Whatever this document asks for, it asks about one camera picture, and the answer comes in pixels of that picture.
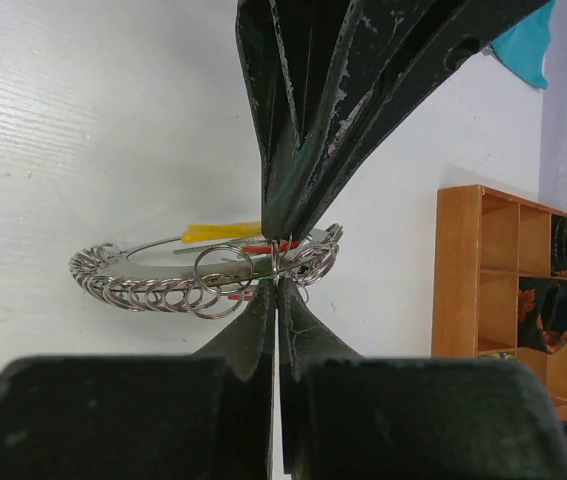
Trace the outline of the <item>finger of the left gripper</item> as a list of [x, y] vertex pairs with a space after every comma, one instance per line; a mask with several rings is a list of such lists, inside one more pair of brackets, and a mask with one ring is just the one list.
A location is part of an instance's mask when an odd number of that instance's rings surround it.
[[241, 1], [235, 33], [261, 156], [268, 238], [300, 238], [330, 205], [328, 145], [357, 103], [355, 1]]
[[305, 235], [366, 158], [470, 57], [541, 1], [357, 1], [287, 178], [287, 234]]

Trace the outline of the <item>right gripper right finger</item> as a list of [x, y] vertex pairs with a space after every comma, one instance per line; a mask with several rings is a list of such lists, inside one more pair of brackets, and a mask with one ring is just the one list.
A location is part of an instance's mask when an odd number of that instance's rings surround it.
[[365, 358], [277, 285], [283, 465], [295, 479], [567, 479], [567, 436], [507, 360]]

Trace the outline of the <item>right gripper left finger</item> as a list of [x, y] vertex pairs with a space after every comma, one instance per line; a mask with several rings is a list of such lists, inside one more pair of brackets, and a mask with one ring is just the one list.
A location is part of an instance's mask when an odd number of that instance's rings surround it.
[[276, 290], [177, 356], [31, 356], [0, 373], [0, 479], [267, 479]]

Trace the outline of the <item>metal keyring organizer yellow handle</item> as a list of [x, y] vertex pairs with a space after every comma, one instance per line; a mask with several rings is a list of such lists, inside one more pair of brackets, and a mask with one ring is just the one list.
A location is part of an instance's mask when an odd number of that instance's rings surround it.
[[160, 266], [137, 263], [141, 253], [173, 243], [180, 237], [122, 250], [102, 243], [76, 252], [69, 260], [73, 280], [93, 298], [133, 312], [188, 313], [208, 320], [227, 317], [244, 301], [227, 296], [237, 286], [240, 270], [253, 266], [241, 246], [271, 246], [273, 281], [288, 278], [302, 291], [322, 280], [334, 267], [339, 254], [343, 226], [334, 223], [313, 229], [298, 242], [268, 242], [263, 237], [212, 240], [172, 251], [184, 259], [182, 265]]

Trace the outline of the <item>key with solid yellow tag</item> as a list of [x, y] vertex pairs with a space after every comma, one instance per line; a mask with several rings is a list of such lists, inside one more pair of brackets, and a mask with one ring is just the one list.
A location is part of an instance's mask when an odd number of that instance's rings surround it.
[[180, 236], [184, 244], [194, 244], [212, 240], [252, 238], [262, 235], [260, 222], [233, 224], [192, 224]]

